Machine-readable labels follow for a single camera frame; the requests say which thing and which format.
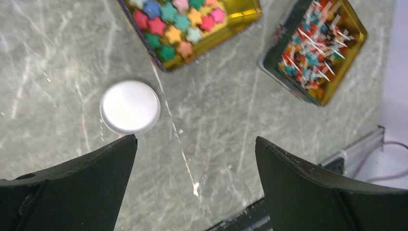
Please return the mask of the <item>clear plastic jar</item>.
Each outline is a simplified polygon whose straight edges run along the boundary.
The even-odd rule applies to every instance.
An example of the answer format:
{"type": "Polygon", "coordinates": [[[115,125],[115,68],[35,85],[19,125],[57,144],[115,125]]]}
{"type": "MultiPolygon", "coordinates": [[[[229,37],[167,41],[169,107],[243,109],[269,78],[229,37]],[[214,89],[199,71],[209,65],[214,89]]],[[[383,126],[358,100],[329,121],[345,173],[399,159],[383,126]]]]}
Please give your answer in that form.
{"type": "Polygon", "coordinates": [[[206,220],[216,223],[249,206],[252,192],[234,161],[221,158],[193,162],[198,205],[206,220]]]}

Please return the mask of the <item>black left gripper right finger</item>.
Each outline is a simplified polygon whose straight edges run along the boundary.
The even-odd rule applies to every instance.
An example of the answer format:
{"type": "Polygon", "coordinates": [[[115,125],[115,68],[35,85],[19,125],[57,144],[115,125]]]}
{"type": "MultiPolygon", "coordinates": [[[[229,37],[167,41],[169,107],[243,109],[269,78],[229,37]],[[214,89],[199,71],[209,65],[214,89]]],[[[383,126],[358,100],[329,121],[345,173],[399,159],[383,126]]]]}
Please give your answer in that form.
{"type": "Polygon", "coordinates": [[[405,231],[408,192],[333,173],[262,137],[257,168],[275,231],[405,231]]]}

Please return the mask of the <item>gold tin of star candies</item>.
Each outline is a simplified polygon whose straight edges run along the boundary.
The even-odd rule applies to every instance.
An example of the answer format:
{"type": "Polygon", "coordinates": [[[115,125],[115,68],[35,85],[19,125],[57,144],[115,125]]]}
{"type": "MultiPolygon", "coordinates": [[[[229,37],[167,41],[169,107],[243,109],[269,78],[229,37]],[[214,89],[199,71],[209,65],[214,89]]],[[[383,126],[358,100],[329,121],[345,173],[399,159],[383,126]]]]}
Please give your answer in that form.
{"type": "Polygon", "coordinates": [[[170,73],[246,29],[262,15],[258,0],[119,0],[151,61],[170,73]]]}

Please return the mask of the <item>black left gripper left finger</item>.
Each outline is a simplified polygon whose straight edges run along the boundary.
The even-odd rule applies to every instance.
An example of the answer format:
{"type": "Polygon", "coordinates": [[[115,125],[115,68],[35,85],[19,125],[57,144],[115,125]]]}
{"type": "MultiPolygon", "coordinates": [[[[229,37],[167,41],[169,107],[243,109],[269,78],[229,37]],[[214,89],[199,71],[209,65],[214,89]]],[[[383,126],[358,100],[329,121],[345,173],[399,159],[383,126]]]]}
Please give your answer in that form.
{"type": "Polygon", "coordinates": [[[3,231],[112,231],[138,141],[126,135],[56,166],[0,181],[3,231]]]}

